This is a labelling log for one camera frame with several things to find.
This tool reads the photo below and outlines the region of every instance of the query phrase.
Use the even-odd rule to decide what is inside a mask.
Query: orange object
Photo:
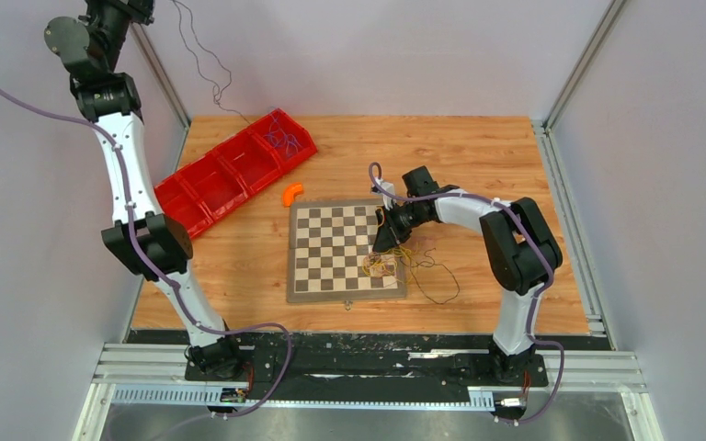
[[[301,195],[304,193],[304,186],[302,186],[301,182],[294,182],[293,184],[289,185],[285,191],[282,192],[282,206],[283,207],[290,207],[290,204],[293,203],[294,199],[296,199],[297,195]]]

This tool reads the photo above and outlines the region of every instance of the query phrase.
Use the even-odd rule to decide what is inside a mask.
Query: checkerboard
[[[406,296],[404,268],[395,276],[361,268],[377,233],[379,199],[294,202],[290,207],[288,302],[394,299]]]

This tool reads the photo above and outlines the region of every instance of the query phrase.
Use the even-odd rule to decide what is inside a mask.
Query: red tray
[[[193,238],[317,152],[278,108],[164,179],[155,195]]]

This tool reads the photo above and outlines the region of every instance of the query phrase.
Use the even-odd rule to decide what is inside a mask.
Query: wall
[[[609,0],[194,0],[199,41],[233,71],[224,107],[263,114],[544,118]],[[192,115],[223,113],[170,0],[148,34]],[[228,75],[188,44],[209,78]]]
[[[706,3],[631,1],[555,135],[611,330],[706,439]]]
[[[0,2],[0,85],[78,116],[42,31],[53,17],[84,12],[84,2]],[[119,67],[142,92],[157,181],[172,169],[183,132],[140,56],[127,43]],[[69,439],[101,346],[125,332],[138,279],[101,244],[110,216],[93,133],[0,97],[0,439]]]

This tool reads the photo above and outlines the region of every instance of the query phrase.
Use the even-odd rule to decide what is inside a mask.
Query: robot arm
[[[378,212],[378,228],[372,251],[383,253],[410,238],[413,228],[429,222],[453,223],[481,234],[488,260],[503,288],[499,323],[494,331],[491,354],[496,358],[495,374],[503,381],[520,374],[534,354],[534,345],[527,334],[531,323],[530,305],[535,291],[547,280],[545,267],[534,250],[518,241],[518,230],[501,207],[509,207],[519,216],[527,233],[538,245],[553,270],[562,264],[562,252],[553,238],[540,209],[533,199],[515,202],[498,200],[486,203],[475,198],[450,196],[466,193],[456,186],[440,188],[425,167],[402,176],[410,198],[422,198],[399,205],[377,187],[372,191],[383,196],[382,214]],[[378,185],[393,189],[393,185],[375,178]],[[430,198],[432,195],[448,194]]]
[[[80,112],[111,137],[96,132],[112,189],[113,226],[101,232],[104,245],[133,274],[154,282],[169,298],[188,330],[189,361],[202,372],[222,379],[233,377],[241,368],[238,347],[233,338],[201,329],[228,330],[188,264],[193,257],[188,232],[164,214],[153,192],[144,156],[139,94],[129,75],[114,73],[129,25],[152,23],[154,0],[86,2],[84,16],[54,18],[45,28],[44,37],[47,47],[61,58],[70,74],[71,92]],[[189,314],[181,308],[175,290],[137,255],[129,236],[130,221],[142,251],[162,273],[179,284],[182,306]]]

